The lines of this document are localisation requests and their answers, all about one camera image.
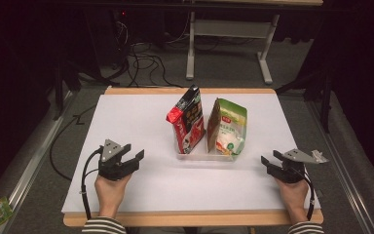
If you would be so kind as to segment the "black stand with legs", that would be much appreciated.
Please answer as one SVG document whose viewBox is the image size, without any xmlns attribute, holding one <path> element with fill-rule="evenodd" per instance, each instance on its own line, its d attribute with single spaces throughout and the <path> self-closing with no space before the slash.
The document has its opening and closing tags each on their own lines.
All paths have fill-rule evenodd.
<svg viewBox="0 0 374 234">
<path fill-rule="evenodd" d="M 111 82 L 102 77 L 99 72 L 92 72 L 84 66 L 69 59 L 59 59 L 55 66 L 55 120 L 58 120 L 66 109 L 66 94 L 64 93 L 64 86 L 66 86 L 72 93 L 79 92 L 81 90 L 81 83 L 79 81 L 81 73 L 88 76 L 91 81 L 96 81 L 103 85 L 111 84 Z"/>
<path fill-rule="evenodd" d="M 276 89 L 278 95 L 290 90 L 304 89 L 303 98 L 306 101 L 320 100 L 319 122 L 322 128 L 329 132 L 329 111 L 331 96 L 331 77 L 324 71 L 315 71 L 308 75 L 302 75 Z"/>
</svg>

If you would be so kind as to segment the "red and black food packet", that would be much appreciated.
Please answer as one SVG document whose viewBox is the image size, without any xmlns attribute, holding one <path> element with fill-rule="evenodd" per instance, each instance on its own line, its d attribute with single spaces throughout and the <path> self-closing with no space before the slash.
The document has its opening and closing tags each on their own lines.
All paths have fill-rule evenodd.
<svg viewBox="0 0 374 234">
<path fill-rule="evenodd" d="M 168 112 L 166 120 L 172 124 L 177 151 L 189 154 L 205 135 L 200 89 L 192 85 Z"/>
</svg>

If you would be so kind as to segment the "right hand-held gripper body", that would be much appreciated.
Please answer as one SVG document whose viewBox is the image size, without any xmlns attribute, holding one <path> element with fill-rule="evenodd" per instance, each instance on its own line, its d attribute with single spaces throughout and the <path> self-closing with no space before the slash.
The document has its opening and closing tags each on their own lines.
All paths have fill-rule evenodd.
<svg viewBox="0 0 374 234">
<path fill-rule="evenodd" d="M 323 164 L 328 162 L 321 152 L 313 150 L 310 154 L 300 149 L 291 149 L 282 153 L 286 160 L 281 161 L 281 175 L 275 178 L 286 182 L 295 183 L 305 178 L 306 164 Z"/>
</svg>

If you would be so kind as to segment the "person's left hand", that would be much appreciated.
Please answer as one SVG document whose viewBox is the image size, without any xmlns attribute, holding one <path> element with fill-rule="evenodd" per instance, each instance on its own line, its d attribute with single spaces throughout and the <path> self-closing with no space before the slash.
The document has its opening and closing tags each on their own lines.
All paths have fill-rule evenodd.
<svg viewBox="0 0 374 234">
<path fill-rule="evenodd" d="M 109 180 L 100 175 L 96 178 L 94 187 L 98 198 L 100 216 L 116 216 L 130 179 L 131 175 L 119 180 Z"/>
</svg>

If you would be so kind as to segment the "black computer tower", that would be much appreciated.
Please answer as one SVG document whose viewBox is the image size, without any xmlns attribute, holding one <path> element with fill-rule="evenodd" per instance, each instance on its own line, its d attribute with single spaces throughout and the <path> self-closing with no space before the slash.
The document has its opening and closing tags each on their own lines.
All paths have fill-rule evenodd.
<svg viewBox="0 0 374 234">
<path fill-rule="evenodd" d="M 87 22 L 99 66 L 117 67 L 128 53 L 129 32 L 117 11 L 89 9 Z"/>
</svg>

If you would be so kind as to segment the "person's right hand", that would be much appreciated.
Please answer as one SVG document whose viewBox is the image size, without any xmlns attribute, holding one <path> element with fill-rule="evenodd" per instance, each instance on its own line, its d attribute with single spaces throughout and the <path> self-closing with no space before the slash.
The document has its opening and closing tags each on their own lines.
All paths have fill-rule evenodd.
<svg viewBox="0 0 374 234">
<path fill-rule="evenodd" d="M 279 179 L 276 180 L 280 188 L 281 198 L 289 212 L 304 213 L 305 199 L 308 192 L 308 184 L 301 180 L 295 183 L 285 183 Z"/>
</svg>

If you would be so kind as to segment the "green and white food packet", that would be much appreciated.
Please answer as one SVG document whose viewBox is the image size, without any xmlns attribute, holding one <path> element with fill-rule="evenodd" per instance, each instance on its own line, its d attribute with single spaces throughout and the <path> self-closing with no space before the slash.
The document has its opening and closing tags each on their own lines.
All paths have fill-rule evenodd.
<svg viewBox="0 0 374 234">
<path fill-rule="evenodd" d="M 239 155 L 245 145 L 247 109 L 225 98 L 218 98 L 215 106 L 217 113 L 215 148 L 223 155 Z"/>
</svg>

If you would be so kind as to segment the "metal floor rail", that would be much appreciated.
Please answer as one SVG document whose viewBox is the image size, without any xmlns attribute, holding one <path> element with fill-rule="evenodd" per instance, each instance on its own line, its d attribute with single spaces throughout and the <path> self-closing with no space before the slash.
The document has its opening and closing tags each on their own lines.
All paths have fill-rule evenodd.
<svg viewBox="0 0 374 234">
<path fill-rule="evenodd" d="M 363 234 L 374 234 L 374 222 L 370 216 L 370 213 L 365 206 L 362 196 L 354 185 L 352 177 L 350 176 L 330 133 L 325 130 L 320 121 L 320 114 L 317 106 L 309 101 L 306 103 L 306 105 L 313 116 L 316 125 L 318 126 L 327 149 L 329 150 L 329 156 L 332 161 L 332 165 L 336 170 L 336 175 L 341 182 L 345 195 L 347 196 L 350 206 L 355 213 L 356 220 L 358 221 Z"/>
<path fill-rule="evenodd" d="M 52 169 L 47 151 L 64 116 L 55 119 L 51 107 L 0 178 L 0 197 L 14 210 L 0 226 L 0 234 L 58 234 L 68 232 L 61 206 L 69 183 Z"/>
</svg>

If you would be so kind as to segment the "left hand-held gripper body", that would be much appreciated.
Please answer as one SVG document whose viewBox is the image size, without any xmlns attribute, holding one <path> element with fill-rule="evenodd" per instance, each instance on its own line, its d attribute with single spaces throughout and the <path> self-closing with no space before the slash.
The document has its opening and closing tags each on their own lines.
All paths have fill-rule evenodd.
<svg viewBox="0 0 374 234">
<path fill-rule="evenodd" d="M 138 168 L 131 168 L 128 161 L 123 162 L 121 150 L 124 146 L 107 139 L 104 142 L 101 156 L 98 160 L 98 174 L 109 180 L 119 180 L 137 171 Z"/>
</svg>

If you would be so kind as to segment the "white metal desk frame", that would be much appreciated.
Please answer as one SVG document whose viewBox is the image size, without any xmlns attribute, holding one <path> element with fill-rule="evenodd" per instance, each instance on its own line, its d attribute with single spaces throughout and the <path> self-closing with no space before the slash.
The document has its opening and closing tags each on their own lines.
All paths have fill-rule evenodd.
<svg viewBox="0 0 374 234">
<path fill-rule="evenodd" d="M 196 3 L 239 4 L 251 7 L 321 7 L 323 0 L 189 0 Z M 186 79 L 195 77 L 195 37 L 215 36 L 263 39 L 264 48 L 256 53 L 261 74 L 266 85 L 271 85 L 273 79 L 266 61 L 273 41 L 281 14 L 273 14 L 270 20 L 245 21 L 244 19 L 196 19 L 196 12 L 189 13 L 189 50 L 187 54 Z"/>
</svg>

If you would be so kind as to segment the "clear plastic container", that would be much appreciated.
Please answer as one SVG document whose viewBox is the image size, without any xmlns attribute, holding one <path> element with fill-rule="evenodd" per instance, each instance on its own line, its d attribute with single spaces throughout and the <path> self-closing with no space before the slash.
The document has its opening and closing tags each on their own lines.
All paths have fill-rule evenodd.
<svg viewBox="0 0 374 234">
<path fill-rule="evenodd" d="M 207 137 L 207 130 L 206 134 L 202 137 L 202 139 L 198 142 L 198 144 L 192 149 L 192 151 L 188 154 L 181 154 L 178 153 L 176 158 L 178 160 L 185 160 L 185 161 L 216 161 L 216 162 L 234 162 L 238 156 L 237 155 L 230 155 L 230 154 L 223 154 L 221 151 L 215 148 L 208 152 L 207 151 L 207 144 L 206 144 L 206 137 Z"/>
</svg>

